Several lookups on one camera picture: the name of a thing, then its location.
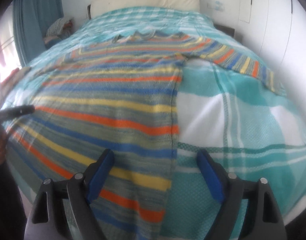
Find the pile of clothes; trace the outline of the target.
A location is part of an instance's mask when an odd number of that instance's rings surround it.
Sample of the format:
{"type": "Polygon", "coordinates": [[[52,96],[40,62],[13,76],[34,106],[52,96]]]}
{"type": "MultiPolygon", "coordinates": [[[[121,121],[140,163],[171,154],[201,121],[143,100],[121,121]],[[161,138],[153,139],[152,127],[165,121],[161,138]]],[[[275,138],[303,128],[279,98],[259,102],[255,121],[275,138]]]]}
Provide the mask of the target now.
{"type": "Polygon", "coordinates": [[[57,43],[70,37],[73,33],[73,22],[71,17],[58,18],[46,31],[44,44],[50,49],[57,43]]]}

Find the red and beige book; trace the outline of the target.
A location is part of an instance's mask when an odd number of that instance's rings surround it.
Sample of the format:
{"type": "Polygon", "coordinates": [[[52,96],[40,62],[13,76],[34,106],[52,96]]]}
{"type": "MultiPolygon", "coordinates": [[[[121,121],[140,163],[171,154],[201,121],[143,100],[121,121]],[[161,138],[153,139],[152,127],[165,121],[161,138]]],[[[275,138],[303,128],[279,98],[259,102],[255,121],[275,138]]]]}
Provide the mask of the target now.
{"type": "Polygon", "coordinates": [[[10,90],[13,89],[31,70],[31,67],[16,68],[11,74],[0,84],[0,89],[10,90]]]}

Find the blue curtain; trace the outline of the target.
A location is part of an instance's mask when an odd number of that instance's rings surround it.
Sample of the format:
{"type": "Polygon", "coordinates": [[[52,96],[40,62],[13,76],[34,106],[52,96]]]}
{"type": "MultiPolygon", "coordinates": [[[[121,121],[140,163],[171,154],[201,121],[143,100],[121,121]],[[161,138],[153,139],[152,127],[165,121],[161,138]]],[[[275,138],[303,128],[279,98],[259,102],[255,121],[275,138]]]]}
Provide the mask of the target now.
{"type": "Polygon", "coordinates": [[[47,29],[64,16],[61,0],[14,0],[13,34],[21,66],[46,50],[47,29]]]}

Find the dark wooden nightstand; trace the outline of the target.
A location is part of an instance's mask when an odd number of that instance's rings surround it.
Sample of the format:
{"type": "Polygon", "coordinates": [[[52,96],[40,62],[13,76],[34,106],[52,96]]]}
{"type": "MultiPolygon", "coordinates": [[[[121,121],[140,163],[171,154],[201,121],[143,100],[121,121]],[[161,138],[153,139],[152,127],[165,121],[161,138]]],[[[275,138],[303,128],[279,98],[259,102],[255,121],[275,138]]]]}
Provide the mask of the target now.
{"type": "Polygon", "coordinates": [[[227,27],[225,25],[216,24],[216,23],[214,24],[214,27],[217,30],[225,33],[226,35],[228,35],[228,36],[230,36],[232,38],[234,38],[234,36],[235,36],[235,29],[234,28],[227,27]]]}

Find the white wardrobe doors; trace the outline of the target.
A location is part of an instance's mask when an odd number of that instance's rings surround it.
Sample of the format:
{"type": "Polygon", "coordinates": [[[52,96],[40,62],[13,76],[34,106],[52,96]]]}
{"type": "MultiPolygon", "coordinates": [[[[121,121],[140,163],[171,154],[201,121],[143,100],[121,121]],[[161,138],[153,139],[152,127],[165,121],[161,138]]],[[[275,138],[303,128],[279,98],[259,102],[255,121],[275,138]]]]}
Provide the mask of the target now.
{"type": "Polygon", "coordinates": [[[306,63],[306,12],[298,0],[240,0],[235,38],[273,70],[306,63]]]}

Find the wall socket panel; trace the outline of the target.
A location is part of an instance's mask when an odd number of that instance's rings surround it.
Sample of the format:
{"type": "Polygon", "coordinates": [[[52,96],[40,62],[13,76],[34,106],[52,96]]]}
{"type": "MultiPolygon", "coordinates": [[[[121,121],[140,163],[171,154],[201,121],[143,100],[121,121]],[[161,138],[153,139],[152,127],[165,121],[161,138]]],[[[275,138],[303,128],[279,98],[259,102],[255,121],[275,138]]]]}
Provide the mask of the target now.
{"type": "Polygon", "coordinates": [[[208,2],[208,9],[216,10],[216,11],[224,11],[224,5],[220,1],[208,2]]]}

